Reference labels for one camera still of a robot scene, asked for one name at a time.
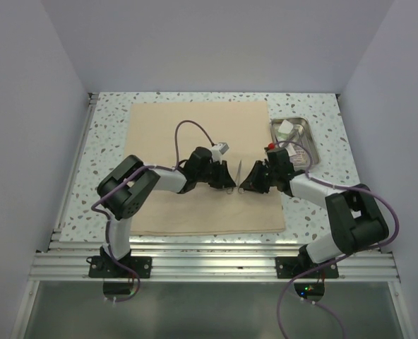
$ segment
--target speckled table surface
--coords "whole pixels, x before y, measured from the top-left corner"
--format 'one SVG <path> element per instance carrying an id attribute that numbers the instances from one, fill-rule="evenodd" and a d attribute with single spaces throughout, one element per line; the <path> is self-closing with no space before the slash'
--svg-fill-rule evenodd
<path id="1" fill-rule="evenodd" d="M 60 227 L 61 242 L 104 241 L 105 219 L 90 210 L 97 200 L 96 186 L 123 160 L 124 144 L 132 104 L 147 102 L 226 102 L 268 103 L 271 119 L 308 119 L 321 162 L 312 173 L 341 183 L 359 182 L 352 152 L 334 94 L 307 93 L 100 93 L 74 182 L 71 198 Z M 132 236 L 136 242 L 153 243 L 241 243 L 305 244 L 328 233 L 327 213 L 298 198 L 282 195 L 286 230 L 266 234 L 225 234 L 192 237 Z"/>

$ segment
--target gray wall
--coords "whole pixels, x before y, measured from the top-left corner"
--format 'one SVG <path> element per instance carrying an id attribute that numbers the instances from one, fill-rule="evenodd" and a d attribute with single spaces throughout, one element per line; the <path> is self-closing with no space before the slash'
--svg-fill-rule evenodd
<path id="1" fill-rule="evenodd" d="M 392 246 L 418 332 L 418 0 L 395 0 L 341 95 L 361 178 L 402 223 Z"/>
<path id="2" fill-rule="evenodd" d="M 85 101 L 40 1 L 0 1 L 0 339 L 50 236 Z"/>
<path id="3" fill-rule="evenodd" d="M 392 0 L 42 0 L 88 90 L 339 93 Z"/>

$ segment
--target gray tray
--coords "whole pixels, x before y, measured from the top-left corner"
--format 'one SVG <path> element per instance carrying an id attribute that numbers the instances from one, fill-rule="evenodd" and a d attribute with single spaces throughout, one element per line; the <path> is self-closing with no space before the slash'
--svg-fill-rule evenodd
<path id="1" fill-rule="evenodd" d="M 287 120 L 294 125 L 293 133 L 294 136 L 290 138 L 291 141 L 301 143 L 306 149 L 309 150 L 313 158 L 313 165 L 317 165 L 321 158 L 317 151 L 316 143 L 314 142 L 313 134 L 311 128 L 309 127 L 309 122 L 303 117 L 292 117 L 284 119 L 272 119 L 270 121 L 270 132 L 272 134 L 272 140 L 274 143 L 278 142 L 276 132 L 280 127 L 283 120 Z M 298 146 L 294 146 L 296 155 L 291 157 L 291 161 L 294 164 L 294 167 L 298 170 L 305 169 L 309 165 L 308 155 Z"/>

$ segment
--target purple cable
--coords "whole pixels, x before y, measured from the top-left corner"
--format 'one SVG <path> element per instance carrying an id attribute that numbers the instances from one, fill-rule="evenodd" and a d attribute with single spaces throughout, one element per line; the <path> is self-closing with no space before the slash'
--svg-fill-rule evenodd
<path id="1" fill-rule="evenodd" d="M 305 152 L 306 152 L 306 154 L 308 155 L 308 157 L 309 157 L 309 165 L 308 165 L 308 167 L 305 169 L 305 174 L 306 174 L 306 176 L 308 177 L 308 179 L 310 179 L 311 181 L 313 181 L 313 182 L 316 182 L 316 183 L 318 183 L 318 184 L 321 184 L 321 185 L 323 185 L 323 186 L 327 186 L 327 187 L 330 187 L 330 188 L 333 188 L 333 189 L 340 189 L 340 190 L 348 190 L 348 191 L 356 191 L 356 192 L 361 192 L 361 193 L 365 193 L 365 194 L 368 194 L 368 195 L 370 195 L 370 196 L 373 196 L 375 199 L 377 199 L 378 201 L 380 201 L 389 211 L 390 211 L 390 213 L 391 213 L 391 215 L 393 216 L 393 219 L 394 219 L 394 223 L 395 223 L 395 228 L 394 228 L 394 233 L 393 233 L 393 235 L 390 237 L 390 238 L 388 238 L 387 240 L 385 240 L 384 242 L 381 242 L 380 244 L 377 244 L 377 245 L 373 245 L 373 246 L 370 246 L 370 247 L 368 247 L 368 248 L 366 248 L 366 249 L 364 249 L 364 250 L 367 250 L 367 249 L 377 249 L 377 248 L 380 248 L 381 246 L 385 246 L 385 245 L 389 245 L 391 242 L 393 242 L 394 241 L 394 239 L 398 236 L 398 234 L 399 234 L 399 229 L 400 229 L 400 223 L 399 223 L 399 219 L 398 219 L 398 215 L 397 215 L 397 213 L 394 211 L 394 209 L 391 207 L 391 205 L 387 202 L 387 201 L 385 201 L 385 199 L 383 199 L 383 198 L 381 198 L 379 195 L 377 195 L 377 194 L 375 194 L 375 193 L 373 193 L 373 192 L 371 192 L 371 191 L 369 191 L 369 190 L 367 190 L 367 189 L 360 189 L 360 188 L 358 188 L 358 187 L 350 187 L 350 186 L 340 186 L 340 185 L 333 185 L 333 184 L 331 184 L 331 183 L 328 183 L 328 182 L 325 182 L 325 181 L 323 181 L 323 180 L 320 180 L 320 179 L 317 179 L 317 178 L 313 178 L 313 177 L 311 177 L 310 175 L 309 175 L 309 170 L 311 169 L 311 167 L 313 166 L 313 158 L 312 158 L 312 156 L 311 156 L 311 153 L 304 147 L 304 146 L 302 146 L 302 145 L 300 145 L 299 143 L 296 143 L 296 142 L 294 142 L 294 141 L 279 141 L 279 142 L 277 142 L 275 145 L 276 146 L 280 146 L 280 144 L 281 143 L 291 143 L 291 144 L 293 144 L 293 145 L 297 145 L 297 146 L 299 146 L 302 150 L 304 150 Z M 320 269 L 322 269 L 322 268 L 325 268 L 325 267 L 327 267 L 327 266 L 331 266 L 331 265 L 333 265 L 333 264 L 335 264 L 335 263 L 338 263 L 338 262 L 340 262 L 340 261 L 342 261 L 342 260 L 344 260 L 344 259 L 346 259 L 346 258 L 348 258 L 349 256 L 347 256 L 347 255 L 344 255 L 344 256 L 340 256 L 339 258 L 335 258 L 335 259 L 333 259 L 333 260 L 330 260 L 330 261 L 328 261 L 328 262 L 326 262 L 326 263 L 323 263 L 322 265 L 319 265 L 319 266 L 317 266 L 317 267 L 315 267 L 315 268 L 311 268 L 311 269 L 309 269 L 309 270 L 307 270 L 307 271 L 305 271 L 305 272 L 303 272 L 303 273 L 300 273 L 300 274 L 298 274 L 298 275 L 296 275 L 295 277 L 293 277 L 286 285 L 285 285 L 285 287 L 282 289 L 282 291 L 281 291 L 281 293 L 280 293 L 280 296 L 278 297 L 278 302 L 277 302 L 277 309 L 276 309 L 276 314 L 277 314 L 277 321 L 278 321 L 278 326 L 280 327 L 280 330 L 281 330 L 281 334 L 283 334 L 283 336 L 286 338 L 286 339 L 289 339 L 289 336 L 286 334 L 286 331 L 285 331 L 285 328 L 284 328 L 284 326 L 283 326 L 283 324 L 282 324 L 282 322 L 281 322 L 281 309 L 280 309 L 280 305 L 281 305 L 281 302 L 282 302 L 282 298 L 285 296 L 285 293 L 286 293 L 286 291 L 289 289 L 289 287 L 292 285 L 292 283 L 295 281 L 295 280 L 297 280 L 297 279 L 300 279 L 300 278 L 303 278 L 305 275 L 308 275 L 308 274 L 310 274 L 310 273 L 313 273 L 313 272 L 316 272 L 316 271 L 318 271 L 318 270 L 320 270 Z M 340 320 L 340 318 L 333 312 L 333 311 L 331 311 L 327 306 L 324 306 L 324 305 L 322 305 L 322 304 L 319 304 L 318 302 L 317 303 L 315 303 L 315 305 L 316 306 L 319 306 L 320 308 L 322 308 L 322 309 L 324 309 L 325 311 L 327 311 L 328 313 L 330 313 L 332 316 L 333 316 L 333 318 L 335 318 L 336 319 L 336 321 L 340 324 L 340 327 L 341 327 L 341 330 L 342 330 L 342 338 L 343 339 L 345 339 L 345 338 L 347 338 L 347 334 L 346 334 L 346 330 L 345 330 L 345 327 L 344 327 L 344 324 L 342 323 L 342 321 Z"/>
<path id="2" fill-rule="evenodd" d="M 185 123 L 190 123 L 190 124 L 197 126 L 208 137 L 210 144 L 212 146 L 215 145 L 212 139 L 209 137 L 208 132 L 206 132 L 206 130 L 198 122 L 195 122 L 193 120 L 181 121 L 179 124 L 177 124 L 176 129 L 174 130 L 174 148 L 176 149 L 176 165 L 174 166 L 174 170 L 176 170 L 176 168 L 178 168 L 179 166 L 178 130 L 179 130 L 179 127 L 181 127 L 181 125 Z"/>
<path id="3" fill-rule="evenodd" d="M 112 217 L 111 217 L 111 215 L 107 211 L 105 211 L 103 209 L 100 209 L 100 208 L 97 208 L 97 207 L 100 204 L 104 203 L 108 198 L 110 198 L 111 196 L 113 196 L 117 191 L 119 191 L 124 186 L 126 186 L 129 182 L 133 181 L 141 172 L 143 172 L 146 169 L 150 169 L 150 168 L 155 168 L 155 169 L 159 169 L 159 170 L 172 171 L 171 168 L 163 167 L 163 166 L 154 166 L 154 165 L 142 166 L 142 167 L 138 168 L 133 174 L 131 174 L 126 180 L 124 180 L 117 187 L 115 187 L 114 189 L 112 189 L 108 194 L 106 194 L 105 196 L 103 196 L 101 199 L 99 199 L 98 201 L 96 201 L 91 206 L 91 210 L 92 211 L 97 212 L 97 213 L 101 213 L 101 214 L 105 215 L 105 217 L 107 218 L 107 223 L 105 224 L 105 242 L 108 245 L 107 248 L 109 250 L 110 258 L 115 263 L 115 265 L 117 265 L 118 267 L 123 268 L 124 270 L 127 270 L 138 281 L 136 290 L 133 293 L 131 293 L 128 297 L 119 298 L 119 299 L 112 299 L 112 301 L 115 301 L 115 302 L 125 302 L 127 300 L 132 299 L 137 294 L 138 290 L 140 289 L 140 284 L 141 284 L 140 283 L 140 277 L 138 276 L 137 272 L 135 272 L 132 268 L 123 265 L 122 263 L 120 263 L 115 258 L 114 254 L 112 252 L 112 248 L 110 246 L 110 238 L 109 238 L 109 230 L 110 230 L 110 224 L 112 223 Z"/>

